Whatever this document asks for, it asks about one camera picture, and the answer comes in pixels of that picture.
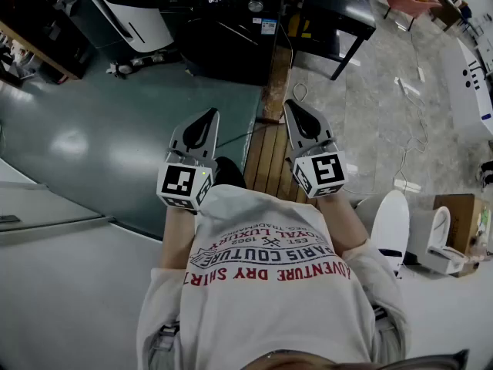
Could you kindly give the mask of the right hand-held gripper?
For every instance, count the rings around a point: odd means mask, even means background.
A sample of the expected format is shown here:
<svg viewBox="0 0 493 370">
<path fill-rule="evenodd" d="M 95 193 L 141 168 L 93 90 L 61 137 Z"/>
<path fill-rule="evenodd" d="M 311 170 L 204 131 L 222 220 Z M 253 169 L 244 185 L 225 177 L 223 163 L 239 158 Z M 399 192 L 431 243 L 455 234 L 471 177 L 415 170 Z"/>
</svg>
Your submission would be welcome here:
<svg viewBox="0 0 493 370">
<path fill-rule="evenodd" d="M 309 199 L 341 190 L 348 182 L 345 152 L 332 139 L 326 117 L 295 99 L 284 103 L 284 113 L 293 149 L 286 161 L 297 184 Z"/>
</svg>

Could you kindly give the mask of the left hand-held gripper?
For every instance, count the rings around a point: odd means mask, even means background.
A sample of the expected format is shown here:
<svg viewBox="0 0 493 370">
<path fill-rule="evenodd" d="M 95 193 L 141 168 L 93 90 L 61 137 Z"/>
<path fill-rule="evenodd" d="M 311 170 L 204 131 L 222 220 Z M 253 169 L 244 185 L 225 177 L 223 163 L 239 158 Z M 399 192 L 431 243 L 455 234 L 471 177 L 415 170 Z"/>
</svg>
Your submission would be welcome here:
<svg viewBox="0 0 493 370">
<path fill-rule="evenodd" d="M 219 111 L 209 108 L 174 129 L 156 186 L 156 195 L 166 206 L 189 211 L 200 209 L 214 184 L 216 161 L 211 159 L 219 124 Z M 183 152 L 195 152 L 202 159 Z"/>
</svg>

